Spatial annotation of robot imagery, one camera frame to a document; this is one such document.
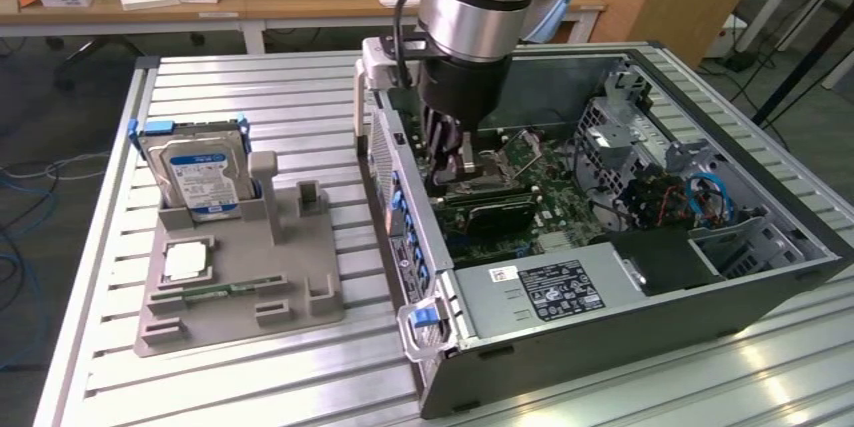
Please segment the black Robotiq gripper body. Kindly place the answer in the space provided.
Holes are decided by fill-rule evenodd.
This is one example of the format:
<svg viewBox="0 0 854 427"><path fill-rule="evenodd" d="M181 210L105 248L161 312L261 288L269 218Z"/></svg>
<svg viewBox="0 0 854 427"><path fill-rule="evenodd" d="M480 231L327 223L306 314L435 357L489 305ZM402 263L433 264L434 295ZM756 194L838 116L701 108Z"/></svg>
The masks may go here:
<svg viewBox="0 0 854 427"><path fill-rule="evenodd" d="M477 128L497 109L513 59L469 62L456 57L421 61L418 92L433 111Z"/></svg>

